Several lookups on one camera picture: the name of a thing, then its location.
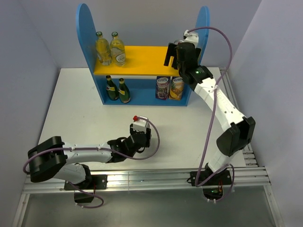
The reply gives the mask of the green glass bottle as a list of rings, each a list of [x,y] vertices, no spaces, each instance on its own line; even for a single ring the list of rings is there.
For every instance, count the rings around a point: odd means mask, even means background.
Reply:
[[[130,91],[127,85],[125,84],[125,80],[123,78],[119,79],[118,92],[119,92],[119,99],[122,103],[126,104],[130,102],[131,99]]]
[[[112,101],[118,100],[119,99],[119,92],[118,92],[117,86],[113,82],[111,76],[106,75],[106,80],[107,80],[107,85],[106,85],[107,96]]]

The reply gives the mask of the clear water bottle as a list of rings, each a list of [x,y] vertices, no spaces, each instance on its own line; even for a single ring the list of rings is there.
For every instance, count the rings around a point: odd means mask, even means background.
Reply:
[[[103,37],[103,33],[101,31],[97,31],[96,36],[97,40],[95,42],[95,48],[97,51],[97,57],[102,65],[109,66],[112,63],[109,42]]]
[[[126,62],[124,42],[118,37],[118,32],[112,32],[111,35],[110,51],[112,59],[117,66],[124,66]]]

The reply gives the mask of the Red Bull can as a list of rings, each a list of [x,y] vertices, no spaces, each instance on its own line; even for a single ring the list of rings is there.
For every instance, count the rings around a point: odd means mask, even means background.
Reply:
[[[152,138],[152,131],[150,128],[147,129],[147,137],[148,137],[148,140],[146,142],[146,147],[149,148],[150,145],[151,145],[151,138]]]
[[[174,44],[180,44],[180,43],[183,43],[184,42],[184,40],[176,40],[176,41],[174,41]]]

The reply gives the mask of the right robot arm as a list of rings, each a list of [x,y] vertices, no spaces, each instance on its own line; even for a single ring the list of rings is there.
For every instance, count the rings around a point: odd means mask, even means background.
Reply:
[[[200,51],[193,43],[169,43],[164,60],[164,66],[171,64],[183,81],[205,101],[212,110],[211,120],[217,119],[223,130],[216,140],[218,150],[205,165],[205,180],[199,181],[201,170],[197,172],[196,187],[206,182],[216,184],[221,179],[221,172],[231,164],[235,154],[251,142],[256,125],[253,117],[246,117],[231,103],[210,70],[198,64]]]

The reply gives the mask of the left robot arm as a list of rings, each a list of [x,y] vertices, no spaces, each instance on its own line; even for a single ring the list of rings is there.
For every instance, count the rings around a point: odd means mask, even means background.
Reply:
[[[149,127],[143,131],[135,130],[134,124],[131,124],[129,137],[120,137],[84,150],[68,147],[60,136],[53,136],[28,151],[31,182],[57,178],[87,189],[92,184],[87,162],[118,163],[127,157],[134,157],[150,146],[151,132]]]

